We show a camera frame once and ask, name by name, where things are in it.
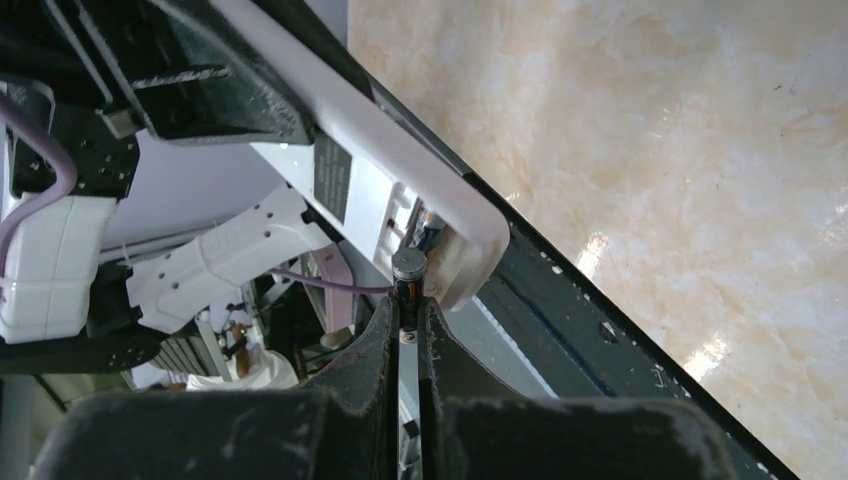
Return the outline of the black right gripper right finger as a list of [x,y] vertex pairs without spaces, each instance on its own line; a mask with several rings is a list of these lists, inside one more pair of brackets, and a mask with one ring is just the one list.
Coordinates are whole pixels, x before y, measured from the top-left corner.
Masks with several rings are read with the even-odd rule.
[[425,479],[733,479],[716,427],[678,400],[531,399],[418,314]]

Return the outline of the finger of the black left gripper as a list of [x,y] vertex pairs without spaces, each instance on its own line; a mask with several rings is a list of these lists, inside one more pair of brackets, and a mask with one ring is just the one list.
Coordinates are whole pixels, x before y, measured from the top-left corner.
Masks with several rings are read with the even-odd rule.
[[297,94],[208,1],[55,1],[52,16],[130,130],[180,145],[310,145]]

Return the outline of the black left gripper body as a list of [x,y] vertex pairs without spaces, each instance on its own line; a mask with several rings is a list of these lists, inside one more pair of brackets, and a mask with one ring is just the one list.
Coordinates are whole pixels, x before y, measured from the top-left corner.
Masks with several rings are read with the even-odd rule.
[[73,194],[128,196],[140,157],[136,137],[110,130],[108,103],[47,2],[2,2],[1,91],[70,155]]

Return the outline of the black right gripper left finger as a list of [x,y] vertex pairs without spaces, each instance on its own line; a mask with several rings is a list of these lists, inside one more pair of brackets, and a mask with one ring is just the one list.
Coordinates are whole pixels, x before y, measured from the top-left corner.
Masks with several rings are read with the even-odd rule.
[[50,435],[37,479],[393,479],[398,307],[286,390],[97,395]]

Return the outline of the white remote control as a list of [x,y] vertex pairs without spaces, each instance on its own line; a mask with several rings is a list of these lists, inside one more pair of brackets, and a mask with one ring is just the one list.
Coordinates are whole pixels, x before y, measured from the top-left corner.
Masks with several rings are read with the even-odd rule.
[[305,102],[319,129],[350,154],[345,214],[336,215],[316,198],[317,147],[277,140],[252,148],[385,277],[392,274],[393,252],[415,224],[412,207],[422,201],[449,228],[428,270],[428,293],[445,309],[461,309],[504,255],[504,215],[258,5],[211,5]]

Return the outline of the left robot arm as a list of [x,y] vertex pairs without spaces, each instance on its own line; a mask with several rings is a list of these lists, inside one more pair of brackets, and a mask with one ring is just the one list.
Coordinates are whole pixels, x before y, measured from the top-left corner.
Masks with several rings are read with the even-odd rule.
[[327,129],[295,83],[340,48],[292,37],[301,1],[5,1],[1,370],[111,373],[155,357],[206,305],[336,231],[287,175],[256,205],[160,257],[102,262],[139,132],[260,142],[313,157]]

